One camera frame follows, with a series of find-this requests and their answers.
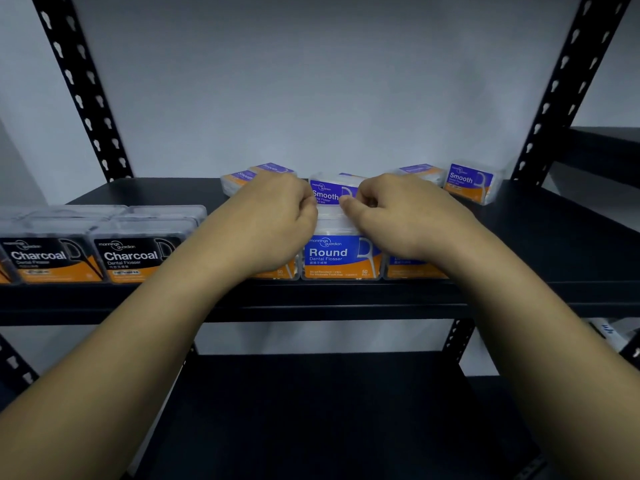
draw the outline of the forearm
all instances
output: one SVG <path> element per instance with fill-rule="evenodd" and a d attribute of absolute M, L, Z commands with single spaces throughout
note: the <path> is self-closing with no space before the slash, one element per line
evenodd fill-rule
<path fill-rule="evenodd" d="M 206 314 L 233 284 L 212 280 L 226 269 L 199 266 L 188 244 L 0 416 L 3 478 L 122 474 Z"/>
<path fill-rule="evenodd" d="M 635 476 L 640 374 L 498 238 L 480 236 L 447 272 L 540 443 L 572 476 Z"/>

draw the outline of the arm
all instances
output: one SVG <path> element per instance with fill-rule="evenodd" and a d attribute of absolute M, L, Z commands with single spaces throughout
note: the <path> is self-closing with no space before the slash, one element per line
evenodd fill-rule
<path fill-rule="evenodd" d="M 382 175 L 364 181 L 357 197 L 341 205 L 382 250 L 434 263 L 466 294 L 492 359 L 556 464 L 573 478 L 637 478 L 640 373 L 445 191 Z"/>
<path fill-rule="evenodd" d="M 261 172 L 5 409 L 2 478 L 119 478 L 215 302 L 245 278 L 289 261 L 316 218 L 306 182 Z"/>

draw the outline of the product label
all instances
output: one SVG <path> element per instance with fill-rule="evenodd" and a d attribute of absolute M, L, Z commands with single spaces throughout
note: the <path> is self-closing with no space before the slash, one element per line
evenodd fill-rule
<path fill-rule="evenodd" d="M 2 263 L 0 263 L 0 285 L 8 285 L 11 283 L 11 278 L 9 277 L 9 272 L 2 267 Z"/>
<path fill-rule="evenodd" d="M 441 172 L 442 168 L 438 168 L 436 166 L 423 163 L 421 165 L 404 166 L 404 167 L 401 167 L 400 170 L 405 171 L 407 173 L 414 173 L 416 175 L 431 175 L 432 173 Z"/>
<path fill-rule="evenodd" d="M 491 186 L 492 179 L 492 173 L 452 164 L 444 190 L 482 203 Z"/>
<path fill-rule="evenodd" d="M 178 236 L 94 239 L 98 255 L 114 283 L 141 283 L 180 245 Z"/>
<path fill-rule="evenodd" d="M 238 185 L 244 185 L 247 182 L 251 182 L 257 174 L 251 170 L 238 171 L 227 175 L 227 178 Z"/>
<path fill-rule="evenodd" d="M 413 259 L 400 259 L 393 256 L 389 257 L 387 277 L 393 280 L 404 278 L 447 279 L 447 275 L 432 264 Z"/>
<path fill-rule="evenodd" d="M 293 258 L 284 266 L 281 266 L 274 271 L 258 273 L 254 276 L 254 278 L 260 278 L 263 280 L 293 280 L 295 279 L 297 272 L 298 265 L 296 264 L 296 259 Z"/>
<path fill-rule="evenodd" d="M 23 237 L 0 246 L 26 283 L 100 282 L 103 272 L 81 237 Z"/>
<path fill-rule="evenodd" d="M 320 182 L 319 180 L 309 180 L 311 190 L 316 196 L 316 201 L 323 205 L 340 205 L 338 199 L 343 195 L 356 196 L 357 187 L 350 187 L 342 184 L 331 184 L 329 182 Z"/>
<path fill-rule="evenodd" d="M 292 169 L 276 165 L 276 163 L 265 163 L 263 165 L 258 165 L 258 168 L 276 173 L 293 173 Z"/>
<path fill-rule="evenodd" d="M 382 254 L 359 235 L 315 235 L 305 246 L 305 277 L 372 280 L 380 274 Z"/>

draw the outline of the person's right hand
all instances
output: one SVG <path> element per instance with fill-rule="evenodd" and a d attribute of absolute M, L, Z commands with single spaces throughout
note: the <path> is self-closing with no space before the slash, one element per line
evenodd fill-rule
<path fill-rule="evenodd" d="M 340 197 L 340 206 L 384 252 L 443 268 L 460 245 L 488 232 L 448 192 L 414 175 L 369 178 L 360 184 L 356 198 Z"/>

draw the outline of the shelf surface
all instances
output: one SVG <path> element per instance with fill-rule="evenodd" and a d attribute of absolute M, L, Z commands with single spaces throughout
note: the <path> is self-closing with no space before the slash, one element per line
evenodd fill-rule
<path fill-rule="evenodd" d="M 226 197 L 217 178 L 132 178 L 72 203 L 203 204 Z M 579 315 L 640 313 L 640 233 L 539 188 L 506 180 L 495 202 L 463 202 Z M 100 323 L 135 285 L 0 287 L 0 325 Z M 222 298 L 207 321 L 465 318 L 448 280 L 309 282 L 251 280 Z"/>
<path fill-rule="evenodd" d="M 136 478 L 492 479 L 505 468 L 440 352 L 194 356 Z"/>

